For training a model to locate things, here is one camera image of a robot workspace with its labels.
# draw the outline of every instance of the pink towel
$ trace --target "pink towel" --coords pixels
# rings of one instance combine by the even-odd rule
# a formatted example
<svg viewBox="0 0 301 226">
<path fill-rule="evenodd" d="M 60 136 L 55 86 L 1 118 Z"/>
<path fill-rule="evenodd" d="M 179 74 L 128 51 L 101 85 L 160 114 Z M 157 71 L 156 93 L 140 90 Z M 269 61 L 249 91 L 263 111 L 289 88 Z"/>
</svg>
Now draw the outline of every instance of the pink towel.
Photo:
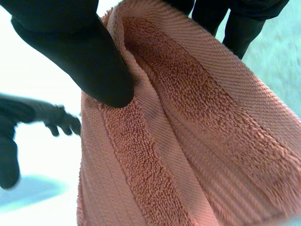
<svg viewBox="0 0 301 226">
<path fill-rule="evenodd" d="M 135 80 L 82 94 L 79 226 L 279 225 L 301 213 L 301 122 L 218 40 L 159 0 L 103 17 Z"/>
</svg>

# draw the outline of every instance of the finger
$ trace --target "finger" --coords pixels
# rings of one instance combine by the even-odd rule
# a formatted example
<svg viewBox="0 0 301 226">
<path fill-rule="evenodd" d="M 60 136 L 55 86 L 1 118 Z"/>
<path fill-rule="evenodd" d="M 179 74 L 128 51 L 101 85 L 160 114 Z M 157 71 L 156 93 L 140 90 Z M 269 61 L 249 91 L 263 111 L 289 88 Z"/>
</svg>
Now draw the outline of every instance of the finger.
<svg viewBox="0 0 301 226">
<path fill-rule="evenodd" d="M 46 125 L 46 127 L 48 127 L 50 129 L 50 131 L 54 137 L 58 137 L 60 135 L 56 125 L 49 124 L 49 125 Z"/>
<path fill-rule="evenodd" d="M 0 187 L 10 189 L 20 177 L 17 145 L 12 139 L 0 137 Z"/>
<path fill-rule="evenodd" d="M 68 124 L 63 124 L 63 125 L 60 125 L 59 127 L 61 127 L 64 134 L 66 134 L 68 136 L 72 135 L 72 131 L 71 131 L 70 126 Z"/>
<path fill-rule="evenodd" d="M 75 134 L 80 135 L 81 123 L 78 118 L 73 118 L 71 122 L 71 129 Z"/>
</svg>

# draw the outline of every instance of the terry cloth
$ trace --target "terry cloth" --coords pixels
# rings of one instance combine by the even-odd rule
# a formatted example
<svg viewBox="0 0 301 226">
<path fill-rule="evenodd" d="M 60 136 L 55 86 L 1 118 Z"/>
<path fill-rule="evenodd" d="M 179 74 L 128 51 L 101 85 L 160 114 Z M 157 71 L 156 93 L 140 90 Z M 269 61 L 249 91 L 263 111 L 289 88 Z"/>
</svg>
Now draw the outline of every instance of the terry cloth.
<svg viewBox="0 0 301 226">
<path fill-rule="evenodd" d="M 103 23 L 135 80 L 82 93 L 79 226 L 280 225 L 301 213 L 301 121 L 234 54 L 159 0 Z"/>
</svg>

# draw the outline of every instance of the gloved hand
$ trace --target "gloved hand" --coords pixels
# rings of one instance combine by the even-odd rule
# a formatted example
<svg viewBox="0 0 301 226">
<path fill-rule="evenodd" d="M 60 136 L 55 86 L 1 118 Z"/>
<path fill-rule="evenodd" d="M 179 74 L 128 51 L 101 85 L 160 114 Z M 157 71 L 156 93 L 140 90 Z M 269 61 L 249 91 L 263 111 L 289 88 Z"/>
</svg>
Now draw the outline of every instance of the gloved hand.
<svg viewBox="0 0 301 226">
<path fill-rule="evenodd" d="M 64 106 L 48 102 L 0 93 L 0 187 L 12 188 L 19 179 L 17 145 L 14 142 L 15 126 L 20 123 L 42 121 L 53 136 L 58 136 L 60 127 L 66 135 L 72 131 L 79 135 L 81 123 L 68 114 Z"/>
</svg>

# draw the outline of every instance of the black glove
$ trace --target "black glove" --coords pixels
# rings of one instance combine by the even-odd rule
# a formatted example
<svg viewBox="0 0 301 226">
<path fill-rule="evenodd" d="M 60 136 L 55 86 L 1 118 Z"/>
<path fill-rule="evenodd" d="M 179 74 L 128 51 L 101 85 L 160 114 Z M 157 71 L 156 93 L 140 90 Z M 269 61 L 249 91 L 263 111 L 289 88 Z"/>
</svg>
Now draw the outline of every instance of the black glove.
<svg viewBox="0 0 301 226">
<path fill-rule="evenodd" d="M 64 106 L 48 102 L 0 93 L 0 187 L 12 188 L 19 179 L 17 145 L 13 141 L 15 126 L 19 122 L 42 121 L 53 136 L 58 136 L 60 127 L 66 135 L 72 131 L 79 135 L 81 123 L 68 114 Z"/>
</svg>

